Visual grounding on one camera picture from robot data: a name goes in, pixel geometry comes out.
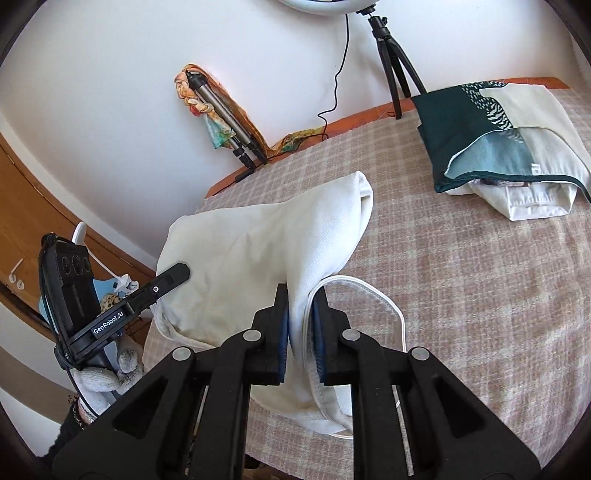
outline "wooden cabinet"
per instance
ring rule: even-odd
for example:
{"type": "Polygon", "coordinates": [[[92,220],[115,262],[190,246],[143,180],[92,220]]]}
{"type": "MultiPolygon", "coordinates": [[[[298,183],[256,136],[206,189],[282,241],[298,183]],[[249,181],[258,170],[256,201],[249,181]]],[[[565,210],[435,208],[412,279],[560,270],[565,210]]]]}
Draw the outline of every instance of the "wooden cabinet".
{"type": "MultiPolygon", "coordinates": [[[[71,238],[78,218],[59,203],[22,165],[0,137],[0,281],[34,310],[40,298],[37,257],[45,233],[71,238]],[[10,271],[23,259],[15,275],[24,283],[9,281],[10,271]]],[[[117,249],[90,229],[86,245],[117,275],[128,273],[133,280],[145,283],[154,272],[117,249]]],[[[92,260],[98,280],[111,276],[92,260]]]]}

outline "white cloth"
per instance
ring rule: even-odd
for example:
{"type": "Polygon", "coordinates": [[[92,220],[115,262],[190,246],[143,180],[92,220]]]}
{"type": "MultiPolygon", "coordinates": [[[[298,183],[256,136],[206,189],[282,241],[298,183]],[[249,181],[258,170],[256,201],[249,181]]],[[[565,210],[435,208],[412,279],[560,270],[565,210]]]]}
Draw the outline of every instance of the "white cloth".
{"type": "MultiPolygon", "coordinates": [[[[322,415],[310,389],[303,362],[304,311],[314,286],[349,260],[373,203],[371,186],[356,172],[284,203],[180,218],[170,228],[157,271],[184,262],[191,277],[157,302],[158,330],[197,350],[219,346],[249,328],[258,310],[273,305],[277,284],[287,282],[290,348],[285,383],[253,386],[251,396],[263,408],[308,429],[341,432],[347,426],[322,415]]],[[[336,396],[334,402],[339,408],[336,396]]]]}
{"type": "Polygon", "coordinates": [[[446,193],[449,195],[475,193],[509,220],[528,220],[570,213],[577,196],[577,186],[567,182],[540,182],[526,186],[470,182],[446,193]]]}

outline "work glove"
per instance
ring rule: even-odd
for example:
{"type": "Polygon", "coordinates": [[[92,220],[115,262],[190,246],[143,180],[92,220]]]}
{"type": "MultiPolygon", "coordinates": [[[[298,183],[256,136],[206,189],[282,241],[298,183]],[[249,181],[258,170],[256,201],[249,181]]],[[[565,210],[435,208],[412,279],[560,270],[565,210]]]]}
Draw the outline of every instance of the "work glove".
{"type": "Polygon", "coordinates": [[[83,420],[89,423],[94,421],[96,417],[85,404],[85,400],[92,410],[101,415],[113,403],[103,395],[103,392],[116,391],[119,395],[123,395],[144,374],[144,364],[141,361],[144,349],[141,345],[134,342],[127,335],[117,338],[115,343],[117,346],[117,363],[119,364],[117,373],[99,367],[71,370],[74,381],[84,396],[84,400],[78,400],[79,411],[83,410],[80,415],[83,420]]]}

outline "black cable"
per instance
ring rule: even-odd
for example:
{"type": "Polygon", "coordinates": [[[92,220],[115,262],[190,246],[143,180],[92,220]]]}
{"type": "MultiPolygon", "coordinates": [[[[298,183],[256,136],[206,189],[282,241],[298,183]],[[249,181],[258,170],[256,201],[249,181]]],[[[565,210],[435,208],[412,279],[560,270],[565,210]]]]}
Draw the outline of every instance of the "black cable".
{"type": "MultiPolygon", "coordinates": [[[[62,241],[68,241],[65,238],[62,237],[55,237],[55,240],[62,240],[62,241]]],[[[53,311],[53,308],[49,305],[49,302],[47,301],[47,286],[45,284],[45,275],[43,273],[43,259],[45,257],[47,248],[48,248],[48,238],[44,237],[43,239],[43,244],[41,245],[41,251],[39,252],[39,290],[41,291],[41,299],[43,301],[43,307],[45,308],[45,313],[47,315],[47,322],[49,323],[49,327],[51,328],[51,332],[53,333],[54,339],[56,340],[56,348],[58,349],[58,351],[60,352],[60,354],[62,354],[62,348],[61,348],[61,343],[60,343],[60,338],[59,338],[59,334],[56,331],[56,326],[54,324],[55,322],[55,312],[53,311]]],[[[78,385],[76,384],[76,382],[74,381],[74,377],[72,376],[72,373],[70,372],[69,368],[66,368],[66,373],[68,375],[68,377],[70,378],[70,381],[72,382],[72,385],[74,386],[74,389],[76,390],[76,393],[78,393],[78,396],[82,399],[82,401],[86,404],[86,406],[88,407],[88,409],[90,410],[90,412],[96,417],[98,418],[98,414],[97,412],[94,411],[94,409],[90,406],[90,404],[86,401],[86,399],[84,398],[84,395],[82,395],[82,392],[80,391],[80,389],[78,388],[78,385]]]]}
{"type": "MultiPolygon", "coordinates": [[[[141,317],[138,317],[136,319],[136,323],[142,323],[141,320],[142,320],[141,317]]],[[[141,327],[139,327],[139,328],[137,328],[135,330],[130,329],[129,332],[126,332],[126,333],[127,333],[128,336],[130,336],[132,338],[132,340],[135,341],[134,335],[137,335],[139,332],[141,332],[142,330],[144,330],[146,327],[149,327],[151,323],[152,322],[150,322],[150,321],[146,321],[144,323],[144,325],[142,325],[141,327]]]]}
{"type": "Polygon", "coordinates": [[[337,90],[339,89],[339,75],[343,71],[343,67],[345,66],[345,60],[347,59],[347,52],[349,50],[349,15],[345,15],[345,23],[347,25],[347,42],[345,43],[345,52],[343,53],[343,61],[340,63],[339,71],[335,75],[335,106],[332,107],[330,110],[325,110],[324,112],[320,112],[317,116],[324,120],[324,129],[322,130],[322,134],[326,134],[326,129],[329,126],[329,122],[326,118],[323,117],[325,113],[334,112],[339,105],[339,99],[337,97],[337,90]]]}
{"type": "Polygon", "coordinates": [[[317,117],[319,117],[322,120],[324,120],[324,128],[322,129],[322,133],[308,135],[307,137],[304,137],[304,138],[302,138],[300,140],[300,143],[298,143],[298,146],[295,148],[295,150],[292,150],[291,152],[281,152],[281,153],[278,153],[276,155],[273,155],[272,157],[268,157],[267,160],[271,160],[272,158],[275,158],[275,157],[280,157],[280,156],[285,155],[287,153],[295,153],[295,152],[297,152],[300,149],[302,143],[305,140],[308,140],[309,138],[322,137],[322,140],[321,141],[324,141],[324,140],[326,140],[326,139],[329,138],[328,134],[326,133],[326,129],[329,126],[329,122],[328,122],[328,120],[325,117],[323,117],[323,115],[325,113],[334,112],[336,110],[336,108],[339,106],[339,98],[337,97],[337,90],[339,89],[339,79],[338,78],[339,78],[340,73],[343,71],[343,68],[345,66],[345,60],[347,59],[347,52],[349,51],[349,40],[350,40],[350,34],[349,34],[349,14],[346,14],[345,15],[345,24],[346,24],[346,28],[347,28],[347,42],[345,43],[345,51],[343,52],[343,60],[340,63],[339,71],[335,75],[335,105],[330,110],[325,110],[324,112],[320,112],[320,113],[318,113],[316,115],[317,117]]]}

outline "tripod stand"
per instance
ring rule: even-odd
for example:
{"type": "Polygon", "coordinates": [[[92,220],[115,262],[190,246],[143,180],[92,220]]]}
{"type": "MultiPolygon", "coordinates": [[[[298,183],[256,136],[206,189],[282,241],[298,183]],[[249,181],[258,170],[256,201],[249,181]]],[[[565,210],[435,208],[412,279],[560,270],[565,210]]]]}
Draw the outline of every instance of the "tripod stand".
{"type": "Polygon", "coordinates": [[[392,95],[392,103],[394,104],[394,112],[396,118],[402,118],[402,107],[400,106],[400,98],[398,97],[398,88],[396,87],[396,77],[400,88],[406,98],[410,97],[410,88],[408,82],[404,76],[402,66],[406,69],[410,75],[411,80],[417,86],[419,93],[427,93],[421,79],[418,77],[417,71],[414,69],[413,64],[404,53],[402,47],[392,38],[390,30],[387,29],[386,24],[388,19],[386,17],[374,17],[371,14],[375,12],[375,4],[370,5],[363,10],[359,10],[357,13],[361,15],[369,15],[368,21],[372,26],[372,33],[378,43],[379,57],[382,60],[384,71],[386,72],[386,78],[388,79],[388,86],[390,88],[390,94],[392,95]]]}

